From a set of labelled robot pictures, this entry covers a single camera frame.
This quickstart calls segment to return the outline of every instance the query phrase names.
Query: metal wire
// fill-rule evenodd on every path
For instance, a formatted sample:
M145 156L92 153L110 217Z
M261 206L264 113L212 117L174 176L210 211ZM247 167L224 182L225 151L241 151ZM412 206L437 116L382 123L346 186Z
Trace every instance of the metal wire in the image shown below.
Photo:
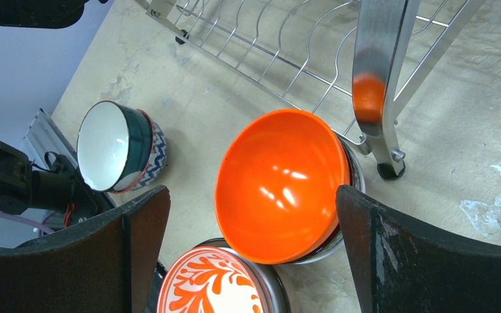
M305 74L308 77L311 77L311 78L315 79L316 81L318 81L322 84L325 84L326 89L324 89L323 91L321 91L317 94L318 100L314 100L315 105L314 105L313 109L311 110L311 112L316 113L318 111L319 107L323 103L326 102L326 98L327 98L328 94L330 94L330 92L332 92L332 91L334 91L338 94L347 95L349 97L352 96L352 93L350 91L343 88L337 82L340 79L341 74L342 74L340 67L339 67L339 61L340 61L339 58L341 56L342 47L344 46L344 43L348 41L348 38L350 38L351 35L355 32L356 27L353 27L350 31L346 32L346 34L343 36L343 38L339 42L337 50L334 51L335 52L335 59L334 59L335 74L334 74L332 80L326 79L327 75L325 72L322 72L321 70L318 70L318 69L311 68L310 64L311 64L311 59L312 59L311 39L312 39L312 36L315 34L316 28L319 25L322 25L322 27L324 27L324 28L327 27L326 25L324 25L324 24L326 24L326 23L324 23L324 19L327 16L329 16L330 14L333 14L336 10L342 9L343 7L347 7L349 4L353 3L354 1L359 2L359 0L348 0L348 2L345 2L343 4L334 4L333 7L327 8L327 10L325 10L324 13L321 16L319 16L316 20L312 20L312 21L306 20L307 22L312 22L313 26L308 32L308 37L307 37L307 40L305 43L305 51L304 52L306 53L305 54L306 58L304 59L304 61L302 63L299 63L299 64L297 64L295 61L293 61L292 60L293 58L290 57L289 55L287 55L287 53L282 53L282 51L284 51L283 50L284 49L283 48L284 42L282 40L282 34L284 33L284 30L286 29L286 25L287 25L289 19L291 19L292 17L295 16L295 18L301 18L301 19L309 17L309 14L307 14L305 9L309 9L312 6L309 5L306 8L304 8L304 6L306 4L311 3L311 0L301 0L298 3L296 3L294 6L292 6L290 8L286 8L286 10L283 10L283 14L285 16L284 16L283 20L281 20L281 25L279 26L279 28L275 30L275 31L277 31L277 42L276 43L272 42L272 44L277 44L276 50L270 50L269 48L266 48L266 46L264 44L267 44L269 42L264 42L263 39L261 39L261 42L263 42L263 44L258 43L259 37L260 38L262 37L262 34L260 32L261 21L262 21L262 18L264 17L265 12L267 10L269 10L269 8L271 8L272 10L280 10L280 8L283 7L283 4L286 4L286 1L263 0L261 5L259 6L259 8L257 7L256 9L249 9L245 6L246 9L243 10L243 5L246 2L250 3L251 1L240 0L238 7L236 9L234 8L234 6L236 4L234 4L232 9L229 10L230 12L226 12L227 10L226 10L226 8L224 8L226 6L226 3L224 2L224 0L216 0L216 1L215 0L209 0L209 1L187 0L186 3L182 3L181 5L176 5L176 8L178 9L178 11L180 13L179 13L179 16L176 19L174 19L175 20L174 25L176 27L179 27L179 28L184 28L184 27L181 27L182 23L183 23L183 25L186 25L185 29L189 28L188 33L190 33L192 35L189 38L189 41L194 43L195 45L203 48L205 51L211 53L212 55L214 55L216 58L219 58L219 59L220 59L220 56L222 56L222 58L225 59L225 56L233 57L236 54L238 54L235 52L235 49L241 49L241 46L237 46L237 47L229 46L228 47L228 44L233 40L239 40L240 43L244 43L244 44L248 45L248 46L243 48L244 50L241 49L242 51L244 51L242 54L242 57L236 58L232 64L230 64L224 60L222 60L222 61L224 63L230 65L235 70L239 71L242 75L253 80L255 83L262 86L263 88L265 88L269 92L280 97L281 99L286 101L289 105L291 105L295 108L301 109L296 103L294 103L291 100L288 100L287 96L290 93L292 93L292 89L296 85L295 82L300 77L300 75ZM440 15L442 9L447 5L448 2L449 2L448 0L441 0L441 3L437 7L435 7L435 10L433 11L432 14L430 14L430 16L428 18L423 17L423 16L416 16L417 21L422 21L424 23L423 23L423 25L421 25L421 27L418 30L414 31L413 34L418 34L418 33L424 32L428 28L428 26L430 26L430 25L438 26L441 29L443 29L443 27L448 27L449 26L448 24L437 20L437 17ZM208 12L207 14L205 13L205 7L211 7L209 9L207 8L207 11L206 11L206 12ZM240 29L242 27L248 28L248 26L249 26L245 23L244 23L244 25L241 24L241 16L243 14L245 15L245 17L253 16L253 14L254 14L254 16L256 16L256 19L252 23L252 27L251 27L251 29L253 30L253 31L251 31L251 34L254 33L253 35L250 35L250 36L242 35L244 33L244 31L240 31ZM233 22L233 20L231 20L232 21L231 23L228 21L228 18L230 18L230 17L231 18L234 17L234 22ZM203 23L202 25L204 27L208 27L209 29L206 30L206 29L203 29L202 27L198 27L197 26L198 22L202 22ZM200 38L194 36L193 32L199 33L200 31L203 31L203 30L204 30L203 33L205 34L204 36L201 36ZM219 37L217 37L217 35L213 36L213 34L217 34L217 35L224 34L227 36L227 38L224 39L225 40L224 42L219 43L218 42ZM246 67L251 67L251 68L255 68L256 70L258 70L258 68L256 68L256 63L251 63L250 61L247 61L247 57L249 56L250 52L253 51L253 49L256 49L257 51L260 51L260 52L264 52L266 55L269 55L271 57L271 59L267 62L267 66L263 70L260 70L256 74L257 78L252 78L249 74L245 74L244 72L241 71L241 65L243 65L243 64L245 64ZM288 65L290 68L297 70L296 74L294 74L292 77L289 78L288 82L290 82L290 83L288 85L284 86L283 89L281 89L282 91L280 91L280 92L273 91L270 87L268 87L266 85L268 82L265 80L266 77L269 77L271 75L270 71L272 70L273 64L275 63L276 60L280 61L281 64ZM356 125L356 118L352 119L350 121L350 123L344 128L343 132L339 132L336 129L335 130L336 130L336 133L339 134L340 136L342 136L344 139L346 139L349 142L352 142L356 145L360 145L360 143L363 142L362 139L355 142L355 141L352 141L350 138L346 137L354 125Z

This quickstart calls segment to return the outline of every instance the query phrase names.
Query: metal wire rack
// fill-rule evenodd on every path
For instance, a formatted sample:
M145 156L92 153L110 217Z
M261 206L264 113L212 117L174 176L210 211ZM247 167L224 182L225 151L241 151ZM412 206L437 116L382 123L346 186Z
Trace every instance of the metal wire rack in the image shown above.
M372 151L351 99L360 0L136 1L178 43L190 42L290 106L315 113L351 148ZM470 2L422 0L391 99L395 118L480 7Z

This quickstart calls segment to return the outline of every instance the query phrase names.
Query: orange bowl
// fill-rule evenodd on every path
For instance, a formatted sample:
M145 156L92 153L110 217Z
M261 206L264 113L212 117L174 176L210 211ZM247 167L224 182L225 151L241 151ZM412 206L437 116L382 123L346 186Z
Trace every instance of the orange bowl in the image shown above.
M285 109L261 116L220 165L215 210L228 244L262 264L294 261L337 226L335 191L350 184L346 154L319 117Z

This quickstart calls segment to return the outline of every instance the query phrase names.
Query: floral pattern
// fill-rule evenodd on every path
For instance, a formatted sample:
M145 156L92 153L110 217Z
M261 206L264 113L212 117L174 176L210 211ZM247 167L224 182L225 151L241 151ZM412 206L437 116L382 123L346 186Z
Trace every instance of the floral pattern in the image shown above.
M227 251L200 247L181 256L166 275L158 313L263 313L256 284Z

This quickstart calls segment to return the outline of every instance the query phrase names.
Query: white floor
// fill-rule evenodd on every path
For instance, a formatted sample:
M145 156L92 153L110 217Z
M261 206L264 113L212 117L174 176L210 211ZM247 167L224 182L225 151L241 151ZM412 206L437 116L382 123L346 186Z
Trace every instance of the white floor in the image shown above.
M294 96L307 94L303 83ZM253 119L286 106L202 51L178 46L133 0L115 1L55 110L74 146L85 113L100 100L146 110L168 138L170 163L155 182L172 197L160 252L166 265L221 235L213 191L225 150ZM348 101L334 102L321 117L344 128L351 113ZM400 115L397 132L407 172L385 182L373 157L360 156L367 193L445 230L501 245L501 1L487 0L462 31ZM304 312L359 311L344 250L286 268Z

